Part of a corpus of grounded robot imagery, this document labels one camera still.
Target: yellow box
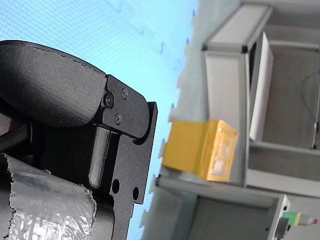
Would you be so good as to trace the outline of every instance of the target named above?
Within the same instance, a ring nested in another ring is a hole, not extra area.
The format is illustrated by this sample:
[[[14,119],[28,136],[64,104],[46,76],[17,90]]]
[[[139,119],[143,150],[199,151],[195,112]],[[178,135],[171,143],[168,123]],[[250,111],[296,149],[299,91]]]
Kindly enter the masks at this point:
[[[222,120],[172,121],[162,165],[228,182],[238,133]]]

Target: white panel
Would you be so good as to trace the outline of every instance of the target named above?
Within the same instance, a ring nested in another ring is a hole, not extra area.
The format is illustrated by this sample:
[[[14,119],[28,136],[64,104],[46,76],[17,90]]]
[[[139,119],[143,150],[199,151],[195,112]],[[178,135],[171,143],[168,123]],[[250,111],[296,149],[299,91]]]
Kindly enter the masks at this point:
[[[274,56],[271,52],[270,45],[265,33],[263,33],[262,37],[260,56],[258,80],[250,128],[250,138],[256,141],[262,140],[264,132],[272,76],[272,67],[274,63]]]
[[[209,118],[223,120],[240,131],[245,67],[240,54],[205,54]]]
[[[244,45],[258,27],[268,10],[267,5],[243,5],[209,40],[209,44]]]
[[[223,120],[239,132],[230,182],[245,182],[248,150],[248,55],[205,52],[209,119]]]
[[[247,185],[272,191],[320,198],[320,182],[297,177],[247,170]]]

